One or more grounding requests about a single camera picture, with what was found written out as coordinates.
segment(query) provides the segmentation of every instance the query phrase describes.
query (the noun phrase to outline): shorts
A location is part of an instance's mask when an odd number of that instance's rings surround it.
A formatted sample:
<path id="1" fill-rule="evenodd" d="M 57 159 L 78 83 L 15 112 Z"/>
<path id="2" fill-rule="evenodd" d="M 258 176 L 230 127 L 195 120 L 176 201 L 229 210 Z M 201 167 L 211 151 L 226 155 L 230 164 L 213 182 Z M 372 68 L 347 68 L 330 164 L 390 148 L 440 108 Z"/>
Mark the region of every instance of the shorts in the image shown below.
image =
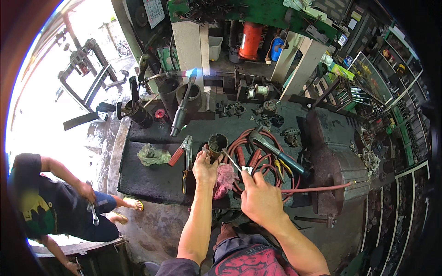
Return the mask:
<path id="1" fill-rule="evenodd" d="M 79 227 L 81 230 L 74 236 L 90 242 L 113 241 L 119 237 L 117 226 L 101 214 L 114 210 L 117 207 L 117 201 L 112 196 L 97 191 L 95 191 L 95 196 L 95 212 L 99 218 L 99 225 L 94 225 L 92 212 L 85 210 L 86 219 L 82 220 L 82 226 Z"/>

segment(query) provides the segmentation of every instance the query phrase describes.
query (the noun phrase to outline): rag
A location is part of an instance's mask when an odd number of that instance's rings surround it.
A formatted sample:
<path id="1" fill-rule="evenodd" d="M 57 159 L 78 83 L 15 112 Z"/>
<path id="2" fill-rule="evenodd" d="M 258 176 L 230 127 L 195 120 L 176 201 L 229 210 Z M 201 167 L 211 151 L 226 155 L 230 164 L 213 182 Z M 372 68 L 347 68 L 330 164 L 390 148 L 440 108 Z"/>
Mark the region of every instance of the rag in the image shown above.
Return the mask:
<path id="1" fill-rule="evenodd" d="M 169 162 L 171 156 L 167 150 L 158 150 L 150 144 L 144 145 L 140 152 L 137 153 L 141 164 L 150 166 L 153 164 L 161 165 Z"/>
<path id="2" fill-rule="evenodd" d="M 227 192 L 233 189 L 233 180 L 239 180 L 238 175 L 233 171 L 233 166 L 230 164 L 221 163 L 217 173 L 217 182 L 213 188 L 213 199 L 225 197 Z"/>

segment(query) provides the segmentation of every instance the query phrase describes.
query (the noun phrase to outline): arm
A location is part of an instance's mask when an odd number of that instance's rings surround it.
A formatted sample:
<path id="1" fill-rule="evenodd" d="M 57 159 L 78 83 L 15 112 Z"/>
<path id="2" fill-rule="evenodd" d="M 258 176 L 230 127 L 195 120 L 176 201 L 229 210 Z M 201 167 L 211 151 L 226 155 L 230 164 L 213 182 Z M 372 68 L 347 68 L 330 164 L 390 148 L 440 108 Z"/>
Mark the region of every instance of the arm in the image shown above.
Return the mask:
<path id="1" fill-rule="evenodd" d="M 193 260 L 198 265 L 206 258 L 212 223 L 213 187 L 217 179 L 218 164 L 222 155 L 210 164 L 210 156 L 200 151 L 195 160 L 193 173 L 196 179 L 194 201 L 189 219 L 179 239 L 177 258 Z"/>
<path id="2" fill-rule="evenodd" d="M 60 261 L 62 265 L 64 265 L 67 269 L 69 269 L 73 274 L 80 275 L 78 273 L 77 264 L 70 262 L 66 255 L 63 253 L 61 248 L 58 246 L 57 242 L 54 241 L 50 236 L 45 235 L 42 236 L 39 240 L 39 243 L 46 246 L 46 248 L 54 254 L 54 256 Z"/>
<path id="3" fill-rule="evenodd" d="M 84 198 L 91 202 L 95 202 L 95 193 L 92 186 L 85 182 L 80 181 L 75 175 L 73 175 L 68 168 L 66 168 L 61 162 L 50 157 L 41 156 L 42 159 L 42 172 L 49 171 L 56 177 L 63 179 L 77 190 L 77 192 Z"/>
<path id="4" fill-rule="evenodd" d="M 330 275 L 322 253 L 296 229 L 284 212 L 281 190 L 266 183 L 259 172 L 253 178 L 245 171 L 241 175 L 245 185 L 245 191 L 241 194 L 244 214 L 275 236 L 299 275 Z"/>

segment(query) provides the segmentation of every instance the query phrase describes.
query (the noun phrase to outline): t-shirt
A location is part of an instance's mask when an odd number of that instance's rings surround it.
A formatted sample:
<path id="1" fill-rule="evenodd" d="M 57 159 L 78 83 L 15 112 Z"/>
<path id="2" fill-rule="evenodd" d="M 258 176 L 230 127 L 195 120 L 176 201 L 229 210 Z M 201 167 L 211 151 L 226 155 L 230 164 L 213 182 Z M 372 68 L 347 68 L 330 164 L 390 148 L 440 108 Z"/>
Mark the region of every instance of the t-shirt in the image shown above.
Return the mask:
<path id="1" fill-rule="evenodd" d="M 200 275 L 197 263 L 188 259 L 171 259 L 164 261 L 157 276 L 196 276 Z M 215 275 L 273 275 L 298 276 L 292 266 L 278 251 L 268 245 L 253 244 L 238 250 L 216 262 L 204 276 Z"/>
<path id="2" fill-rule="evenodd" d="M 38 191 L 37 199 L 28 202 L 32 207 L 18 212 L 27 237 L 38 239 L 47 234 L 74 235 L 86 219 L 81 216 L 86 210 L 86 200 L 66 182 L 53 181 L 40 175 L 41 170 L 40 155 L 22 153 L 16 156 L 8 178 L 8 191 Z"/>

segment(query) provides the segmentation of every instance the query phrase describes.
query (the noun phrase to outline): person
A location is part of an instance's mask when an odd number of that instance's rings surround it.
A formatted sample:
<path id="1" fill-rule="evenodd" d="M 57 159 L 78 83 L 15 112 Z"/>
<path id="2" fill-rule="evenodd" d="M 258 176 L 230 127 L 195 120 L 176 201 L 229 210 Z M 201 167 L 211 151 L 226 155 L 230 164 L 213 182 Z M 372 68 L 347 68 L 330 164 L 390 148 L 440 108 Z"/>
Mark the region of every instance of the person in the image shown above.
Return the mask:
<path id="1" fill-rule="evenodd" d="M 200 275 L 209 246 L 213 187 L 221 159 L 211 165 L 205 151 L 197 154 L 193 167 L 195 196 L 177 257 L 164 261 L 157 276 Z M 241 175 L 245 185 L 241 210 L 276 238 L 288 262 L 262 235 L 236 233 L 231 224 L 223 224 L 214 247 L 213 266 L 205 275 L 330 275 L 322 253 L 283 211 L 281 190 L 266 183 L 260 172 L 255 172 L 253 178 L 246 171 Z"/>
<path id="2" fill-rule="evenodd" d="M 41 175 L 51 172 L 64 181 Z M 123 215 L 111 212 L 117 207 L 143 210 L 138 200 L 121 199 L 94 191 L 76 178 L 62 163 L 38 154 L 17 155 L 8 177 L 9 199 L 17 210 L 26 236 L 44 246 L 72 273 L 79 267 L 70 262 L 48 234 L 68 234 L 91 242 L 109 242 L 119 237 L 116 222 L 127 223 Z M 99 225 L 92 222 L 88 203 L 95 203 Z"/>

